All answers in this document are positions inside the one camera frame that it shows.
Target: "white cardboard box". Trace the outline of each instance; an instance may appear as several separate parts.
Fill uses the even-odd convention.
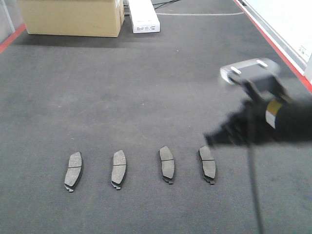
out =
[[[150,0],[128,0],[133,33],[160,32],[160,23]]]

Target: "floor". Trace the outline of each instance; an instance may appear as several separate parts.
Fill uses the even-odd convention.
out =
[[[237,13],[229,0],[182,0],[162,13]],[[198,149],[246,99],[224,90],[219,68],[256,57],[281,65],[295,98],[310,93],[246,15],[158,16],[161,32],[118,38],[23,32],[0,55],[0,232],[257,233],[246,147],[212,149],[216,184],[202,177]],[[161,178],[158,151],[175,157],[173,185]],[[127,157],[120,191],[112,157]],[[65,189],[69,156],[84,171]],[[265,233],[312,233],[312,144],[256,146]]]

